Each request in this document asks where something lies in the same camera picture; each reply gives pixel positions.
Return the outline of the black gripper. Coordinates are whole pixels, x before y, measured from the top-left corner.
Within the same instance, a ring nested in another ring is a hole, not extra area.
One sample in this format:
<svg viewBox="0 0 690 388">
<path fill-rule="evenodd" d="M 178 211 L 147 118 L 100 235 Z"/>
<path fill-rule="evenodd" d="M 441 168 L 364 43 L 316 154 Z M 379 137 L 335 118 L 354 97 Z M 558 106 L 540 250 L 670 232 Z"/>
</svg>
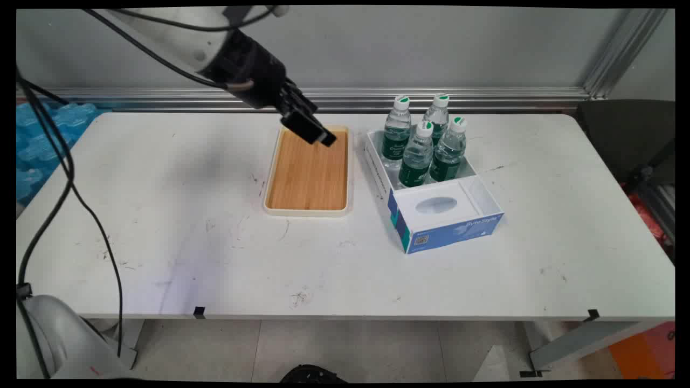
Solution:
<svg viewBox="0 0 690 388">
<path fill-rule="evenodd" d="M 337 140 L 314 116 L 318 106 L 287 79 L 283 63 L 241 30 L 229 34 L 205 66 L 204 77 L 254 109 L 278 109 L 283 126 L 307 143 L 330 147 Z"/>
</svg>

